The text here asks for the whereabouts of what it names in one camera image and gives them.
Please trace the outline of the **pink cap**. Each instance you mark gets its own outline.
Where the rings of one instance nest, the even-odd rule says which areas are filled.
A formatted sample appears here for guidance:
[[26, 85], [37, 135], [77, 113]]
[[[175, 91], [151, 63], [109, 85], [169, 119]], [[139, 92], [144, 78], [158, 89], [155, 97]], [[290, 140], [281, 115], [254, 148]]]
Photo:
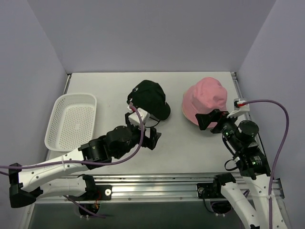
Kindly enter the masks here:
[[214, 109], [226, 111], [227, 90], [212, 77], [205, 77], [191, 86], [184, 94], [182, 106], [194, 121], [196, 114], [208, 114]]

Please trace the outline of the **dark green cap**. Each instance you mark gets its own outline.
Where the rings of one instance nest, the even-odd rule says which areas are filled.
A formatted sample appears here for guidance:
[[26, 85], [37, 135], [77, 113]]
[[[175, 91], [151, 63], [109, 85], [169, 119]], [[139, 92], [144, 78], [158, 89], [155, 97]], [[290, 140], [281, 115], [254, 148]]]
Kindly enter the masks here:
[[161, 121], [166, 120], [171, 113], [162, 87], [150, 80], [143, 80], [132, 89], [127, 96], [127, 104], [130, 103]]

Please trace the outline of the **beige bucket hat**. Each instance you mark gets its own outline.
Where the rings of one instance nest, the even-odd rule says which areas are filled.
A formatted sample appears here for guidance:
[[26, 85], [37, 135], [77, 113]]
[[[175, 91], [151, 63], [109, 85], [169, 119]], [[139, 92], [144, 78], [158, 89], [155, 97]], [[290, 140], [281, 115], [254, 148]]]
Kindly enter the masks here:
[[198, 126], [198, 122], [197, 122], [197, 121], [194, 121], [193, 119], [191, 119], [191, 118], [189, 118], [189, 117], [187, 116], [187, 114], [185, 113], [185, 111], [184, 111], [184, 109], [183, 109], [183, 106], [182, 106], [182, 113], [183, 113], [184, 117], [185, 117], [188, 121], [190, 121], [191, 123], [193, 123], [193, 124], [195, 124], [195, 125]]

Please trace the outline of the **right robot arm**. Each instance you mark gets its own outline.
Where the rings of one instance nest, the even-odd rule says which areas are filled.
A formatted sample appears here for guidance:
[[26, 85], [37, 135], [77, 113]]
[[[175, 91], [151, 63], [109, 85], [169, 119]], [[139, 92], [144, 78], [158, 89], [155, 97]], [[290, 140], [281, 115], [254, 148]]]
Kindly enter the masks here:
[[288, 226], [274, 192], [269, 188], [271, 169], [255, 140], [258, 125], [250, 120], [237, 125], [237, 117], [218, 109], [195, 117], [201, 130], [215, 123], [211, 132], [221, 134], [226, 144], [231, 146], [233, 161], [248, 186], [253, 203], [247, 200], [230, 173], [214, 177], [213, 194], [226, 198], [246, 229], [286, 229]]

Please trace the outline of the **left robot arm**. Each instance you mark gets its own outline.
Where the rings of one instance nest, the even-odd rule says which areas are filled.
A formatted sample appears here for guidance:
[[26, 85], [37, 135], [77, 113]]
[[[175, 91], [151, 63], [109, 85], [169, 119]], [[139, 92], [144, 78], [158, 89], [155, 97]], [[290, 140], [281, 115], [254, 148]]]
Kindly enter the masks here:
[[30, 166], [18, 163], [9, 166], [9, 199], [12, 208], [21, 208], [49, 196], [69, 195], [91, 200], [98, 192], [93, 177], [62, 180], [65, 175], [85, 172], [103, 166], [122, 164], [134, 157], [140, 148], [154, 150], [161, 133], [150, 128], [146, 136], [145, 121], [136, 113], [126, 113], [120, 125], [99, 138], [54, 159]]

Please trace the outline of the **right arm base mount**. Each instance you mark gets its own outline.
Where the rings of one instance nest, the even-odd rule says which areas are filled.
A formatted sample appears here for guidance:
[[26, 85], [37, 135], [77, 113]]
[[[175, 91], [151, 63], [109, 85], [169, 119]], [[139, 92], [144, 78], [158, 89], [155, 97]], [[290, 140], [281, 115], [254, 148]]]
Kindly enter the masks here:
[[219, 200], [224, 198], [221, 194], [221, 186], [229, 182], [236, 183], [236, 180], [231, 173], [224, 173], [215, 175], [212, 183], [197, 184], [198, 198], [203, 200], [204, 207], [208, 212], [225, 216], [233, 210], [228, 200]]

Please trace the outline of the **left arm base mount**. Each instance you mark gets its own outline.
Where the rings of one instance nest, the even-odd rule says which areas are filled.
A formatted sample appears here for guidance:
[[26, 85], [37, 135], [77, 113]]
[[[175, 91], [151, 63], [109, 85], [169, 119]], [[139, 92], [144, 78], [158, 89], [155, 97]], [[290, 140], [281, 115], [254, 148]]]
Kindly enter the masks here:
[[86, 192], [85, 194], [76, 197], [76, 201], [92, 201], [93, 203], [80, 204], [83, 208], [98, 215], [101, 209], [101, 201], [108, 201], [112, 198], [112, 185], [97, 185], [96, 190], [92, 193]]

